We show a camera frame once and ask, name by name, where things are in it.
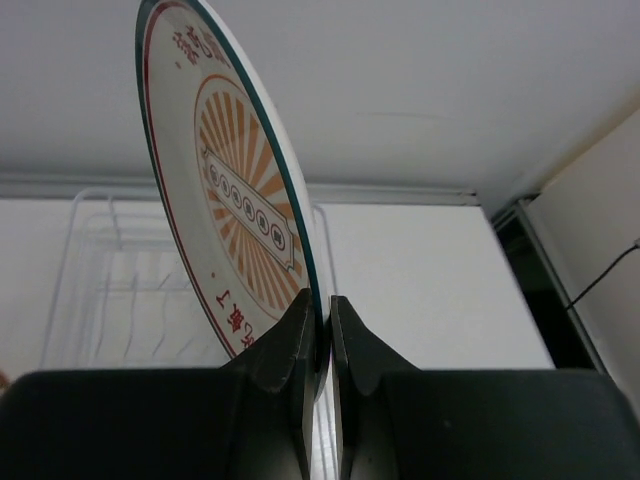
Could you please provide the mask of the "sunburst plate with green rim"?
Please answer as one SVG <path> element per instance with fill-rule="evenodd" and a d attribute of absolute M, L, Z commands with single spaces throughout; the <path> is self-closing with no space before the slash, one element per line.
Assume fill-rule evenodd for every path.
<path fill-rule="evenodd" d="M 314 211 L 284 125 L 244 49 L 205 1 L 142 2 L 135 61 L 167 221 L 230 361 L 279 322 L 301 291 L 311 294 L 311 475 L 313 410 L 329 363 L 330 294 Z"/>

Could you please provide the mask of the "white wire dish rack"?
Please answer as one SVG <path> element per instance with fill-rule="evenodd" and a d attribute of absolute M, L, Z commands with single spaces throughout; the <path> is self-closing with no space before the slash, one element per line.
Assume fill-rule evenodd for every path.
<path fill-rule="evenodd" d="M 155 199 L 80 192 L 71 205 L 40 365 L 45 371 L 219 368 L 230 358 Z M 313 410 L 311 475 L 337 475 L 330 401 Z"/>

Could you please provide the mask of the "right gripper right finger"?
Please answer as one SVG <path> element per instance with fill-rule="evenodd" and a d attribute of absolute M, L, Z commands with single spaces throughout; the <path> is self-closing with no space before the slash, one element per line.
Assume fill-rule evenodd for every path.
<path fill-rule="evenodd" d="M 422 370 L 331 301 L 344 479 L 635 479 L 639 424 L 589 370 Z"/>

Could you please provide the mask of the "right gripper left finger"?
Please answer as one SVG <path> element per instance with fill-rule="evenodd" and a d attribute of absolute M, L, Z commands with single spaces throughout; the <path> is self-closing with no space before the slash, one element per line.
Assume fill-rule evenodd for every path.
<path fill-rule="evenodd" d="M 39 371 L 1 398 L 5 479 L 306 479 L 315 318 L 301 291 L 219 368 Z"/>

